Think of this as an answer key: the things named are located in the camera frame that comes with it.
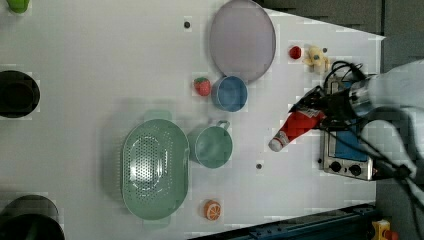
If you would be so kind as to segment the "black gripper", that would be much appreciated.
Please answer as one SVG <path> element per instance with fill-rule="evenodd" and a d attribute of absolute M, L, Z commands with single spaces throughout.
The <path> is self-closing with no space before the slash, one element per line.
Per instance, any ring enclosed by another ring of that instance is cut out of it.
<path fill-rule="evenodd" d="M 325 115 L 322 122 L 322 126 L 325 128 L 345 128 L 351 124 L 352 119 L 356 118 L 356 114 L 350 104 L 348 90 L 325 96 L 322 87 L 316 86 L 295 103 L 289 112 L 292 113 L 302 109 L 321 109 Z"/>

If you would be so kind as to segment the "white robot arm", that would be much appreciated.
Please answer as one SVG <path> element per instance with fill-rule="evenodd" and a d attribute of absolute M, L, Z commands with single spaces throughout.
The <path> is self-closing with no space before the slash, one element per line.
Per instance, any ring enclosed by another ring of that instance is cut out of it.
<path fill-rule="evenodd" d="M 336 72 L 345 67 L 352 73 L 349 88 L 329 94 L 327 83 L 317 86 L 291 110 L 322 112 L 325 119 L 319 124 L 319 128 L 326 131 L 348 130 L 352 119 L 361 126 L 372 121 L 391 124 L 397 130 L 407 156 L 416 166 L 416 173 L 410 176 L 407 174 L 407 167 L 392 164 L 391 174 L 405 188 L 412 203 L 422 208 L 423 203 L 413 194 L 410 185 L 423 187 L 423 155 L 416 143 L 412 118 L 405 110 L 423 106 L 423 62 L 414 61 L 383 74 L 366 76 L 355 64 L 336 61 L 331 71 Z"/>

